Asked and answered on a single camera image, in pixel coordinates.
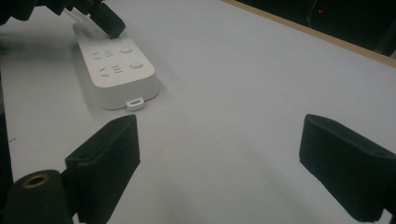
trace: white table surface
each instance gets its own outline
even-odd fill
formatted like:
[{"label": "white table surface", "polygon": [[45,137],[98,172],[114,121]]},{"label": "white table surface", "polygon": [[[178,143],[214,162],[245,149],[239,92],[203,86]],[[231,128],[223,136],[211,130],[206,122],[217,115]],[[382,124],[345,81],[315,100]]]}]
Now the white table surface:
[{"label": "white table surface", "polygon": [[[109,223],[358,223],[300,164],[304,116],[396,152],[396,69],[219,0],[110,0],[156,68],[135,112],[141,164]],[[83,83],[75,21],[37,8],[0,27],[15,179],[112,119]],[[385,212],[378,223],[388,223]]]}]

